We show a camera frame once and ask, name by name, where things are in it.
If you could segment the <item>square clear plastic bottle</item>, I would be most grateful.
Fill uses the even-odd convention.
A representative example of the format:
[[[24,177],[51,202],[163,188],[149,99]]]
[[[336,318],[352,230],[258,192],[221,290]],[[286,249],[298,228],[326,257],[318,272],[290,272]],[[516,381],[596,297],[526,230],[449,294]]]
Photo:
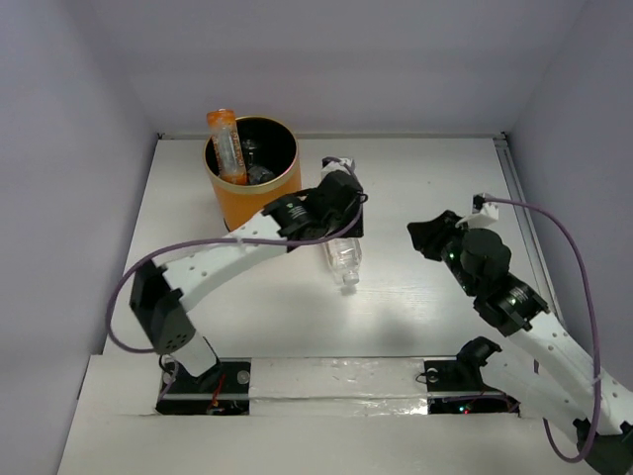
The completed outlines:
[[[362,249],[356,237],[336,238],[322,245],[327,266],[344,296],[353,295],[360,282]]]

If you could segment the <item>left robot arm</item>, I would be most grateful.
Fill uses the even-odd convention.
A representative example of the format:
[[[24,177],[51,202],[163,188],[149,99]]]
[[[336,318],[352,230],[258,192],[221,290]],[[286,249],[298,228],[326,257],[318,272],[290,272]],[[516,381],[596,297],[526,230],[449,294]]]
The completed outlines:
[[[206,248],[166,264],[143,264],[135,273],[130,307],[153,352],[169,356],[176,372],[196,390],[213,389],[222,376],[222,363],[194,327],[189,311],[265,260],[351,231],[360,221],[365,199],[353,175],[330,171],[317,187],[274,200]]]

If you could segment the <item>orange label plastic bottle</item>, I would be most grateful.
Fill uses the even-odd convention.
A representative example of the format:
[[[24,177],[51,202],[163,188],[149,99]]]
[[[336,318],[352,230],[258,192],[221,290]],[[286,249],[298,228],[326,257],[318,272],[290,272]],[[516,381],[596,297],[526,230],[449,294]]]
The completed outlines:
[[[246,185],[247,169],[241,151],[234,111],[219,109],[209,112],[207,123],[211,132],[219,177],[234,185]]]

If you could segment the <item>slim clear plastic bottle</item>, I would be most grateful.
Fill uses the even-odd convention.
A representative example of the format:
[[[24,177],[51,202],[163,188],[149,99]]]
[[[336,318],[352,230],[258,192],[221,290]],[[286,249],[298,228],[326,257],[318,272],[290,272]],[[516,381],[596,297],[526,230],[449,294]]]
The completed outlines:
[[[257,141],[252,139],[241,139],[241,152],[244,159],[244,163],[247,168],[258,165],[260,162],[260,148]]]

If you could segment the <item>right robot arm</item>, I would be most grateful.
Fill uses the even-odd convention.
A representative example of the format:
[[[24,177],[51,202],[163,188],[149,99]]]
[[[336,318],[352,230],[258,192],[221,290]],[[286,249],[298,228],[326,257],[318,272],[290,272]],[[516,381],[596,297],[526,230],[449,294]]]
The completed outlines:
[[[436,380],[505,392],[563,432],[595,472],[629,473],[631,391],[595,364],[546,301],[510,273],[511,251],[488,228],[495,221],[445,211],[429,222],[408,224],[407,231],[416,251],[447,266],[478,316],[546,373],[478,336],[460,349],[451,369],[436,372]]]

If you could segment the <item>black label pepsi bottle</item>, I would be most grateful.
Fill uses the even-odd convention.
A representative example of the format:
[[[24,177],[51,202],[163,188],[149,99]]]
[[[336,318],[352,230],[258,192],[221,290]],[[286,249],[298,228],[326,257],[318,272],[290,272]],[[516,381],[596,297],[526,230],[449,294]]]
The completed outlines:
[[[253,165],[247,170],[248,184],[256,186],[268,183],[276,178],[276,174],[261,165]]]

